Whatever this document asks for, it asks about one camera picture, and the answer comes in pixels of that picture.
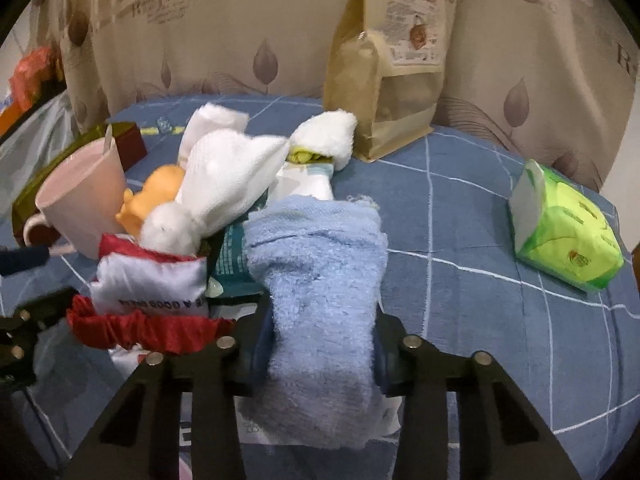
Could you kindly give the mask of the orange rubber toy animal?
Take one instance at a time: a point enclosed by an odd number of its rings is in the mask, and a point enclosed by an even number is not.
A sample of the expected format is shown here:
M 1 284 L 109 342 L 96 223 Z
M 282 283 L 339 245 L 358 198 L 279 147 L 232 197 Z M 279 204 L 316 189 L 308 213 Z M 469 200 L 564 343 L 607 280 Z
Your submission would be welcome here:
M 144 181 L 140 192 L 134 193 L 126 188 L 116 221 L 129 235 L 138 238 L 150 212 L 158 205 L 175 199 L 185 173 L 177 165 L 160 166 Z

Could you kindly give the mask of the light blue terry towel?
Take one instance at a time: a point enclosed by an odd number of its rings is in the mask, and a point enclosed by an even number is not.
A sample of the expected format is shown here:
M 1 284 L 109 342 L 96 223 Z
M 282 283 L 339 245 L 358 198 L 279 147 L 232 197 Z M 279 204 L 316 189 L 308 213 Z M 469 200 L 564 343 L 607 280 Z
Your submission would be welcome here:
M 244 234 L 250 275 L 272 302 L 274 347 L 240 412 L 288 443 L 363 448 L 384 413 L 373 373 L 387 266 L 378 207 L 291 195 L 252 212 Z

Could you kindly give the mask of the white fluffy sock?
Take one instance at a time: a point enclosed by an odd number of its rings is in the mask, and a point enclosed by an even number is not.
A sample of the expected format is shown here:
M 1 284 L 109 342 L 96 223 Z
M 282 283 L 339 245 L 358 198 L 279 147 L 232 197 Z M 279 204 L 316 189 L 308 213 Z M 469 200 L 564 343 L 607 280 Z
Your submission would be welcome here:
M 352 158 L 357 118 L 344 110 L 332 110 L 311 117 L 290 136 L 288 161 L 294 164 L 330 162 L 343 170 Z

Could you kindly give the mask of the pale green plastic sheet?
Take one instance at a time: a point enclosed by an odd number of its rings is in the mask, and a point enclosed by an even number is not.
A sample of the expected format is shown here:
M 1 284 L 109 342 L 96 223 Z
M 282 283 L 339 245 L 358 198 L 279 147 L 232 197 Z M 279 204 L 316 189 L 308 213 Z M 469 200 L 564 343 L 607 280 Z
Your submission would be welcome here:
M 8 216 L 13 201 L 36 172 L 79 135 L 72 102 L 64 91 L 36 110 L 1 144 L 1 219 Z

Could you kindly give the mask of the teal white printed cloth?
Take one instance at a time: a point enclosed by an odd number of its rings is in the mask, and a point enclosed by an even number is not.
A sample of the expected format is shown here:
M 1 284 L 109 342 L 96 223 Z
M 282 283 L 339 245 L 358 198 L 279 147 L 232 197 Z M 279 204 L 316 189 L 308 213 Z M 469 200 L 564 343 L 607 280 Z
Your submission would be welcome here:
M 267 191 L 245 214 L 206 240 L 210 252 L 207 256 L 205 297 L 211 304 L 225 304 L 262 293 L 262 286 L 253 280 L 244 256 L 244 222 L 248 214 L 290 195 L 332 200 L 333 174 L 334 166 L 329 158 L 306 164 L 286 162 Z

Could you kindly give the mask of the white spoon in mug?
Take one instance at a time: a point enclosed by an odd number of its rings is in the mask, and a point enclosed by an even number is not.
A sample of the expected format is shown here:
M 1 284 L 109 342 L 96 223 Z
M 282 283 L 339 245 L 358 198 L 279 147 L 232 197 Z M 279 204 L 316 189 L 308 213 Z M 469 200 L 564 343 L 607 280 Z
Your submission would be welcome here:
M 106 156 L 112 148 L 113 143 L 113 125 L 108 124 L 105 130 L 104 142 L 103 142 L 103 152 L 102 155 Z

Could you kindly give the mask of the green tissue pack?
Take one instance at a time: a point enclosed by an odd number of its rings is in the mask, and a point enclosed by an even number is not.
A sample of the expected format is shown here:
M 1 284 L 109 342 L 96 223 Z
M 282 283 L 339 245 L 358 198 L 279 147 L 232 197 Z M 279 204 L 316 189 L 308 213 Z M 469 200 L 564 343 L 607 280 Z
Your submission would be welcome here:
M 515 255 L 584 292 L 604 289 L 624 264 L 601 209 L 533 159 L 523 166 L 509 210 Z

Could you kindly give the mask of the orange plastic bag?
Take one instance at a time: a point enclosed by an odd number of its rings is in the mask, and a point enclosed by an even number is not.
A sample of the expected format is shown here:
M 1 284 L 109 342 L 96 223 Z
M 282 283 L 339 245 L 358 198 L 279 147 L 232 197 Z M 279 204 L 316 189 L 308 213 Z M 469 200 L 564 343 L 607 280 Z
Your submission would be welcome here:
M 51 99 L 66 89 L 60 52 L 40 47 L 25 55 L 9 79 L 13 101 L 28 112 L 41 99 Z

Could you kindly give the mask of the beige leaf print curtain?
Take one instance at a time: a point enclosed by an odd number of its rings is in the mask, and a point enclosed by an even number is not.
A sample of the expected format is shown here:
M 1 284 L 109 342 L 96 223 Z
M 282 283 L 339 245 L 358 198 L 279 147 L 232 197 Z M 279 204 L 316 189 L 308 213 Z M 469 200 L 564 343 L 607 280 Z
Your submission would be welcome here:
M 321 96 L 347 0 L 34 0 L 83 129 L 171 94 Z M 436 124 L 598 190 L 628 124 L 639 37 L 608 0 L 445 0 Z

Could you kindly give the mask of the brown kraft paper bag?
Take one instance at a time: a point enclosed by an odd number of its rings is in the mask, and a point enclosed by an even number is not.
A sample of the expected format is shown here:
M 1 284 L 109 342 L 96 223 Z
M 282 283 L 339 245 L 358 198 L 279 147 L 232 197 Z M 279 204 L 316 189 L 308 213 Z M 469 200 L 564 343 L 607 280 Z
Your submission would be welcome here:
M 348 0 L 323 106 L 357 118 L 354 153 L 382 158 L 432 130 L 452 22 L 446 0 Z

